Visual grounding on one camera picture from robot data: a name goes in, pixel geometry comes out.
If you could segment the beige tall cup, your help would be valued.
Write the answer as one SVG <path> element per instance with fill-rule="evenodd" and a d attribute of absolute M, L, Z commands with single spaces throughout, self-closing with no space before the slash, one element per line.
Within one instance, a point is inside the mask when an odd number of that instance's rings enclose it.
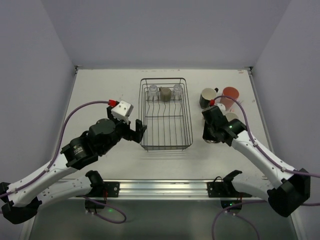
<path fill-rule="evenodd" d="M 231 122 L 232 120 L 238 120 L 239 116 L 234 112 L 227 112 L 224 114 L 228 122 Z"/>

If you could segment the black mug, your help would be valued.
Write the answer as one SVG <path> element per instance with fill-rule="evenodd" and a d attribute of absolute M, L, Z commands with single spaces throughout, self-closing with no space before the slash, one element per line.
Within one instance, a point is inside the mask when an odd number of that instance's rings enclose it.
<path fill-rule="evenodd" d="M 210 101 L 217 97 L 219 89 L 216 88 L 205 88 L 202 90 L 199 98 L 199 105 L 202 109 L 210 106 Z"/>

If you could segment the clear glass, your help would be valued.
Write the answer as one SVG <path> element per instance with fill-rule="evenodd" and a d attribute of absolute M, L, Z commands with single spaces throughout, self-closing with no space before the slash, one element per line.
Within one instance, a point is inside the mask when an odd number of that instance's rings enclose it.
<path fill-rule="evenodd" d="M 159 98 L 159 88 L 155 84 L 152 84 L 149 86 L 147 93 L 148 93 L 148 98 L 151 100 L 156 100 Z"/>
<path fill-rule="evenodd" d="M 183 95 L 183 87 L 181 84 L 175 84 L 172 89 L 174 99 L 180 99 Z"/>

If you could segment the pink tall cup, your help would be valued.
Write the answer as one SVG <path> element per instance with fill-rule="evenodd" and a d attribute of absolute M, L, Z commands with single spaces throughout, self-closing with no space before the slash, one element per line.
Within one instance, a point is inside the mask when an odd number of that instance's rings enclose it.
<path fill-rule="evenodd" d="M 222 97 L 220 98 L 220 103 L 225 106 L 226 110 L 229 110 L 234 104 L 234 101 L 232 99 L 237 100 L 240 93 L 236 88 L 228 86 L 222 90 L 221 95 Z"/>

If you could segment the beige brown cup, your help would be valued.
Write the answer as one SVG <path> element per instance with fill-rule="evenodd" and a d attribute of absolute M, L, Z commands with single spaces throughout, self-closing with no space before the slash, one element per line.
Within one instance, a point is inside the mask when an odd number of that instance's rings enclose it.
<path fill-rule="evenodd" d="M 214 141 L 214 140 L 205 140 L 205 139 L 204 139 L 204 141 L 205 141 L 206 143 L 208 143 L 208 144 L 218 144 L 218 143 L 220 143 L 219 141 Z"/>

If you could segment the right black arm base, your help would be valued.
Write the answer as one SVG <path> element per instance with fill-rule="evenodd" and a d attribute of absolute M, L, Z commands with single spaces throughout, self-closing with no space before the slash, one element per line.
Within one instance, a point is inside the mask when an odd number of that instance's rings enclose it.
<path fill-rule="evenodd" d="M 208 197 L 219 198 L 223 209 L 242 202 L 242 194 L 237 192 L 230 183 L 224 182 L 221 176 L 217 176 L 206 185 Z"/>

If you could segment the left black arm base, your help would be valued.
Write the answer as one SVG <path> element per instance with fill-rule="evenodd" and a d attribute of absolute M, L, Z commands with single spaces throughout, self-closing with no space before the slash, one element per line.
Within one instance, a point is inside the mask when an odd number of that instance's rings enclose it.
<path fill-rule="evenodd" d="M 118 198 L 120 191 L 120 183 L 116 181 L 105 181 L 104 186 L 94 187 L 88 194 L 85 196 L 90 199 L 96 199 L 97 202 L 106 204 L 107 200 L 110 198 Z M 94 203 L 89 200 L 85 200 L 84 207 L 86 210 L 102 210 L 105 208 L 104 205 Z"/>

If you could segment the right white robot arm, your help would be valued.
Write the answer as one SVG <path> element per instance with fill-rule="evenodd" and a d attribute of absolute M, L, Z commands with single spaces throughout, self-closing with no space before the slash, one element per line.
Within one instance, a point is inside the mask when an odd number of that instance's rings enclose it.
<path fill-rule="evenodd" d="M 285 163 L 260 143 L 249 127 L 238 119 L 227 120 L 216 105 L 204 109 L 203 139 L 232 147 L 252 164 L 266 179 L 245 176 L 234 170 L 223 178 L 224 190 L 258 197 L 269 203 L 280 216 L 288 217 L 311 195 L 311 176 L 304 168 L 297 170 Z"/>

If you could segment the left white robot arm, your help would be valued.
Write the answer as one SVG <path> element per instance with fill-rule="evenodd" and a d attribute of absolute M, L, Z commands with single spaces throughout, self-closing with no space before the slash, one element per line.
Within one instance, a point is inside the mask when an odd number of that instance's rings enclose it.
<path fill-rule="evenodd" d="M 107 118 L 99 119 L 79 137 L 72 139 L 52 160 L 27 177 L 14 183 L 0 184 L 0 198 L 4 202 L 0 212 L 12 224 L 33 218 L 49 204 L 72 197 L 101 197 L 106 185 L 96 170 L 71 181 L 59 181 L 98 161 L 120 140 L 140 143 L 147 126 L 136 119 L 130 127 L 132 107 L 121 104 L 107 108 Z"/>

